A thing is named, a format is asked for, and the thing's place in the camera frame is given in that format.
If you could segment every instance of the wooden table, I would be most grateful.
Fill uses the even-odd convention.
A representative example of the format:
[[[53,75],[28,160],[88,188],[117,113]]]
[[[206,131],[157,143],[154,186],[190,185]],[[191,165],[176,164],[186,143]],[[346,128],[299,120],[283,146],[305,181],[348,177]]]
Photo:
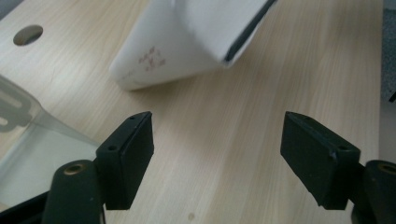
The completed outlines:
[[[108,67],[145,0],[24,1],[0,21],[0,74],[102,142],[153,113],[155,154],[129,211],[108,223],[350,223],[318,207],[279,153],[285,111],[377,157],[382,2],[279,0],[230,69],[122,91]],[[43,35],[17,47],[14,35]]]

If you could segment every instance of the white paper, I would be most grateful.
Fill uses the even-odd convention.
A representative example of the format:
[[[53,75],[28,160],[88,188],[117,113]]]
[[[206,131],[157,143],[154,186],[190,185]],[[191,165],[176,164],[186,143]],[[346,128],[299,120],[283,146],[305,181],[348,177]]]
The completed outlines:
[[[136,90],[232,65],[230,46],[267,0],[151,0],[110,65],[125,90]]]

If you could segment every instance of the clear plastic container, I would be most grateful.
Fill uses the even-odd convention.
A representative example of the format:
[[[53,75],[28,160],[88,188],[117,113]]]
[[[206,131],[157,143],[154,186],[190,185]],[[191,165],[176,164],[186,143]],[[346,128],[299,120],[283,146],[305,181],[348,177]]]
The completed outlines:
[[[93,160],[98,146],[0,76],[0,211],[49,190],[60,166]]]

